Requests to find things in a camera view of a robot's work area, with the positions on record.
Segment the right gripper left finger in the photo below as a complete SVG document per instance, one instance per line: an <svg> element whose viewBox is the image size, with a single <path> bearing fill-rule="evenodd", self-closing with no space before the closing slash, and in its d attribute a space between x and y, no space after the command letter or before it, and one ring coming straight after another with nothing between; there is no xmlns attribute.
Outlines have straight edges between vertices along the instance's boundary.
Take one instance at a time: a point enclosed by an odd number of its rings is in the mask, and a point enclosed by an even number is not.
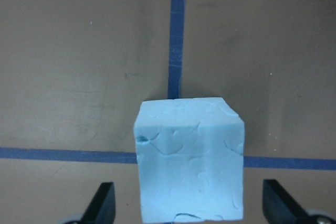
<svg viewBox="0 0 336 224"><path fill-rule="evenodd" d="M114 223L116 198L113 182L101 183L80 223Z"/></svg>

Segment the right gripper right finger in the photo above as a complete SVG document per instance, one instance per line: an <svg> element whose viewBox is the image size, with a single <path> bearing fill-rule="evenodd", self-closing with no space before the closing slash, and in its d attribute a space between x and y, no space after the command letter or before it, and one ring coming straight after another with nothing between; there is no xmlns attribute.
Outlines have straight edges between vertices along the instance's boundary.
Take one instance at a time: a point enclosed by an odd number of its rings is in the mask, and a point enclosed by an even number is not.
<svg viewBox="0 0 336 224"><path fill-rule="evenodd" d="M335 223L326 214L310 214L275 179L263 181L263 215L268 223Z"/></svg>

